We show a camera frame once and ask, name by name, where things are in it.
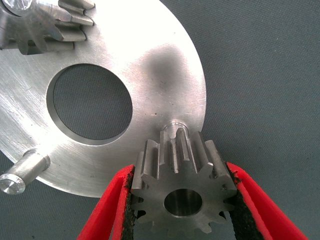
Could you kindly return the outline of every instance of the spur gear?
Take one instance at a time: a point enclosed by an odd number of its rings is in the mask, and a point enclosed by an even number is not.
[[[86,40],[81,26],[92,26],[84,14],[91,0],[0,0],[0,50],[18,48],[23,55],[74,48]]]
[[[132,208],[145,212],[138,222],[152,222],[152,232],[167,229],[169,237],[210,233],[209,223],[226,222],[223,212],[234,206],[225,200],[237,193],[214,142],[187,132],[180,127],[174,137],[162,131],[160,143],[148,140],[132,183]]]

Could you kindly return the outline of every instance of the red clamp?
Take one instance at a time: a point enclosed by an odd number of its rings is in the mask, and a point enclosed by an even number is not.
[[[234,175],[238,194],[242,195],[243,202],[263,239],[308,239],[243,169],[232,163],[227,163],[227,166]],[[83,227],[78,240],[107,240],[112,229],[112,240],[132,238],[134,216],[130,209],[130,186],[134,168],[133,165],[127,166],[114,176]],[[236,238],[243,239],[238,235],[234,222],[233,225]]]

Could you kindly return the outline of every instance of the circular hole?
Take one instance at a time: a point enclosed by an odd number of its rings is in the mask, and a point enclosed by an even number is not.
[[[130,94],[111,71],[77,64],[59,72],[50,85],[50,115],[71,138],[92,144],[86,140],[110,140],[129,126],[133,111]]]
[[[175,217],[194,215],[201,206],[201,196],[196,191],[185,188],[172,191],[164,200],[165,209]]]

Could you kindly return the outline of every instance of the small metal gear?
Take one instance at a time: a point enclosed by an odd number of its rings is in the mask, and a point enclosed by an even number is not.
[[[0,49],[18,48],[24,55],[74,48],[86,40],[81,26],[92,26],[84,14],[91,0],[0,0]]]
[[[210,233],[209,223],[226,222],[223,211],[234,206],[225,200],[237,193],[214,142],[187,132],[181,127],[174,137],[162,131],[160,143],[148,140],[132,183],[132,208],[145,211],[138,222],[152,222],[152,232],[167,229],[169,237],[193,237],[195,229]]]

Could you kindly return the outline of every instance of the metal disc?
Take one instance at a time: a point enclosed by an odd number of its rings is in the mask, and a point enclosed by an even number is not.
[[[147,139],[172,120],[200,131],[206,85],[197,51],[158,0],[97,0],[86,12],[94,27],[75,50],[21,55],[0,51],[0,149],[17,162],[29,149],[50,157],[37,179],[72,194],[100,197],[114,174],[134,164]],[[69,130],[53,104],[59,73],[76,64],[113,72],[127,88],[132,119],[120,135],[91,140]]]

